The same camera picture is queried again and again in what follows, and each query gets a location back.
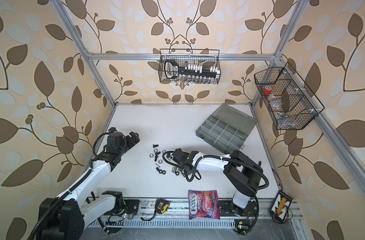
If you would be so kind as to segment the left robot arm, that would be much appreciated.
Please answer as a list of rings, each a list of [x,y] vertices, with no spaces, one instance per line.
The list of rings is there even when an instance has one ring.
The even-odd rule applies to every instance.
[[[56,198],[47,198],[39,207],[38,221],[28,236],[30,240],[78,240],[90,224],[107,212],[126,214],[121,192],[105,191],[90,202],[89,195],[120,163],[122,156],[139,143],[139,134],[124,136],[115,128],[104,133],[106,145],[101,153],[67,190]]]

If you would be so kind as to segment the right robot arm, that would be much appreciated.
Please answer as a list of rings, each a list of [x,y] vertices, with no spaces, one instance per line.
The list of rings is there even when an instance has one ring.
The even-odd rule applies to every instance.
[[[269,180],[263,173],[261,163],[252,161],[241,151],[216,156],[198,151],[186,153],[181,149],[169,152],[171,161],[168,164],[176,167],[188,182],[201,179],[201,172],[222,173],[235,187],[232,203],[245,209],[259,190],[269,186]]]

